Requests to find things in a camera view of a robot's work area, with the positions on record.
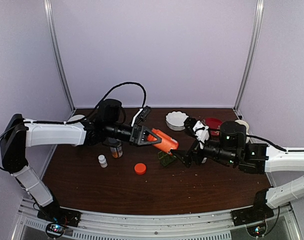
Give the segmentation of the orange pill bottle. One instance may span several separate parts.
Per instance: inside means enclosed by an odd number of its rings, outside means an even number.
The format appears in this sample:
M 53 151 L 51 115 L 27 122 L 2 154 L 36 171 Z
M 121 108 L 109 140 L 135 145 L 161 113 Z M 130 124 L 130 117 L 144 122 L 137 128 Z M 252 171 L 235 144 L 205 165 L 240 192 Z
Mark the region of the orange pill bottle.
M 152 132 L 156 134 L 158 137 L 162 138 L 161 143 L 153 144 L 153 146 L 163 151 L 164 153 L 167 153 L 168 155 L 172 156 L 173 154 L 171 151 L 178 149 L 179 142 L 159 129 L 153 128 Z

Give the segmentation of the green weekly pill organizer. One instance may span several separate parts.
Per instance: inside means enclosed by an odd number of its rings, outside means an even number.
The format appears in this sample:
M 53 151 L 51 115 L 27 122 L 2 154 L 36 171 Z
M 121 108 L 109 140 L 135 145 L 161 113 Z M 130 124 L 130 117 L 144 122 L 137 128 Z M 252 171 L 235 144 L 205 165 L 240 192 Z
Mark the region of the green weekly pill organizer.
M 163 151 L 158 153 L 158 160 L 162 167 L 167 167 L 176 161 L 176 157 L 173 155 L 169 155 Z

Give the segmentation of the grey lid pill bottle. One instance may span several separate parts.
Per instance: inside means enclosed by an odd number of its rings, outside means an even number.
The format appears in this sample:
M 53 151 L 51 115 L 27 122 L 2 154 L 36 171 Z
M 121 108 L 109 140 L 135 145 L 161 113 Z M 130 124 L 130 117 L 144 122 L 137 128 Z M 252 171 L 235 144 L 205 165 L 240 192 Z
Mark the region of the grey lid pill bottle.
M 110 150 L 111 150 L 112 156 L 116 159 L 122 157 L 122 155 L 123 155 L 122 143 L 120 141 L 111 142 Z

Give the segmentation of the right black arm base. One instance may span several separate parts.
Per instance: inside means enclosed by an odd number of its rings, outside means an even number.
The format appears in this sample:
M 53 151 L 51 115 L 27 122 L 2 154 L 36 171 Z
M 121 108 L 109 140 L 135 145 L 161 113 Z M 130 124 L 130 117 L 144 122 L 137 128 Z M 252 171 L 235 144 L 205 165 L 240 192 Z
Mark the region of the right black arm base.
M 254 238 L 262 238 L 269 232 L 266 220 L 274 216 L 274 211 L 267 205 L 268 189 L 255 194 L 253 205 L 231 211 L 234 226 L 247 225 L 247 233 Z

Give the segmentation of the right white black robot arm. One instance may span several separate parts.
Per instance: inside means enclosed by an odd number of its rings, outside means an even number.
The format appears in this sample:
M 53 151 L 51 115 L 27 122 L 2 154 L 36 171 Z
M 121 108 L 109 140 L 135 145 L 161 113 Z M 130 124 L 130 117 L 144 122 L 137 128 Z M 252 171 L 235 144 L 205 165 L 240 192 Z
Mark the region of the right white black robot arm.
M 171 153 L 186 167 L 192 162 L 200 164 L 211 159 L 247 174 L 304 172 L 304 148 L 280 147 L 266 139 L 261 143 L 250 143 L 246 126 L 236 121 L 221 124 L 218 140 L 211 139 L 210 128 L 199 120 L 189 117 L 184 126 L 195 141 L 189 150 L 172 150 Z M 257 192 L 248 216 L 258 221 L 275 208 L 301 197 L 304 197 L 304 175 L 284 185 Z

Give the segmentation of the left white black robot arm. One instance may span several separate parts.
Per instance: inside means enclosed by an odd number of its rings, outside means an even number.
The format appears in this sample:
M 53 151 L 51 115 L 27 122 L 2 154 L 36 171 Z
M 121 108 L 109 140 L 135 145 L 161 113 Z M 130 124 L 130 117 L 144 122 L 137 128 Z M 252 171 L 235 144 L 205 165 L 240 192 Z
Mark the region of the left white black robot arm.
M 149 146 L 162 139 L 145 126 L 119 123 L 122 104 L 116 99 L 106 99 L 98 104 L 93 120 L 77 115 L 68 122 L 46 122 L 24 119 L 13 115 L 5 132 L 0 136 L 3 170 L 14 176 L 39 204 L 40 210 L 53 222 L 59 222 L 64 212 L 58 201 L 29 165 L 25 150 L 42 145 L 92 146 L 107 138 Z

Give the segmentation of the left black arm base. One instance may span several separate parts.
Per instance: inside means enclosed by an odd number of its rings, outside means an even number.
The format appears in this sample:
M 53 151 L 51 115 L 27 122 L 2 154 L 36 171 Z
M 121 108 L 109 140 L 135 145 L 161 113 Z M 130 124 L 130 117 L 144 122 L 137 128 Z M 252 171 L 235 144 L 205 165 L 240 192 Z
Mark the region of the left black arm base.
M 53 200 L 46 206 L 40 205 L 36 200 L 35 204 L 38 206 L 39 219 L 48 221 L 45 227 L 45 234 L 50 240 L 57 240 L 62 237 L 69 227 L 77 227 L 81 219 L 81 212 L 62 208 L 53 195 Z

